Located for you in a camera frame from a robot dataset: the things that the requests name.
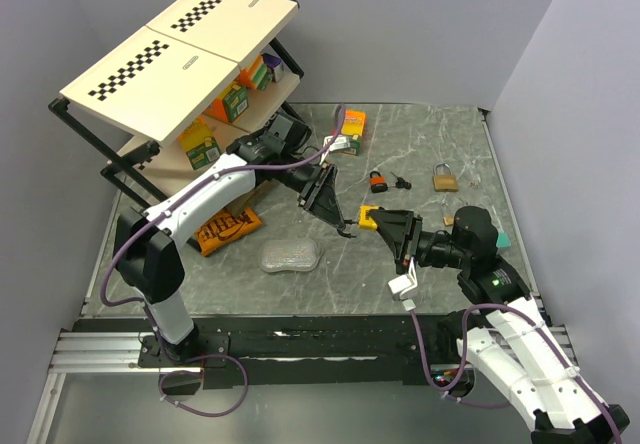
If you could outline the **large brass padlock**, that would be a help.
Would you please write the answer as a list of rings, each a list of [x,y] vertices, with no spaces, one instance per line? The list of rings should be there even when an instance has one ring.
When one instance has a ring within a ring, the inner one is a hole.
[[[459,185],[451,167],[445,163],[438,163],[433,167],[433,187],[436,192],[457,192]]]

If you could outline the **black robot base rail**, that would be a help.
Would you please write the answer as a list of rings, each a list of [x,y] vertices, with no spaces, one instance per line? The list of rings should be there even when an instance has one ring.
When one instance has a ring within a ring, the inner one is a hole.
[[[154,335],[142,340],[142,369],[201,371],[207,389],[243,383],[423,385],[419,351],[435,374],[458,367],[462,314],[222,316],[200,318],[182,355],[167,357]]]

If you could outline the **black keys of orange padlock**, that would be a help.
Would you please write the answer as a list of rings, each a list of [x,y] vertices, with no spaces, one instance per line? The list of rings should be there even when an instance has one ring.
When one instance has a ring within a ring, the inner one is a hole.
[[[394,187],[396,189],[404,189],[404,190],[411,190],[412,189],[412,183],[407,181],[406,179],[404,179],[403,177],[393,173],[393,177],[395,178],[395,183],[394,183]]]

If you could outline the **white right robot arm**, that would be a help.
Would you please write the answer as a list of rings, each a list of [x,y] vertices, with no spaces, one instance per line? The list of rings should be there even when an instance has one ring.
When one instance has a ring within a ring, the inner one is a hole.
[[[359,226],[392,251],[397,276],[388,287],[409,313],[418,268],[457,270],[471,305],[437,337],[438,354],[482,373],[525,421],[532,442],[621,442],[628,415],[600,397],[561,349],[528,286],[500,255],[486,209],[461,207],[449,229],[429,232],[412,211],[363,207]]]

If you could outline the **yellow black padlock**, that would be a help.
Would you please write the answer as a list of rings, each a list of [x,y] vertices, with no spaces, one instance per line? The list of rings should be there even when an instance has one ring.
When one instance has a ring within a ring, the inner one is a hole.
[[[339,223],[336,228],[336,232],[339,236],[346,239],[355,239],[358,237],[358,232],[351,231],[351,228],[355,226],[357,230],[376,231],[378,224],[372,217],[374,211],[382,211],[383,207],[373,205],[362,205],[359,207],[355,218],[347,218],[342,212],[339,213]]]

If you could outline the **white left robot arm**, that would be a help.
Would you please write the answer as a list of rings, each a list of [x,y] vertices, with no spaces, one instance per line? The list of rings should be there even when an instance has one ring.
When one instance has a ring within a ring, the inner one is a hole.
[[[180,294],[185,279],[181,251],[209,218],[258,185],[278,181],[297,193],[302,209],[345,233],[336,166],[298,154],[309,135],[304,122],[276,113],[261,129],[234,140],[207,171],[173,196],[119,216],[114,267],[152,316],[162,354],[172,364],[187,365],[198,351],[196,325]]]

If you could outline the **orange black padlock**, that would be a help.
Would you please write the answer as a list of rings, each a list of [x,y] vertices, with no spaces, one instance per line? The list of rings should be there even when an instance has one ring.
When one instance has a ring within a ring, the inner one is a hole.
[[[371,171],[369,173],[369,185],[373,194],[387,192],[389,189],[388,183],[384,176],[379,171]]]

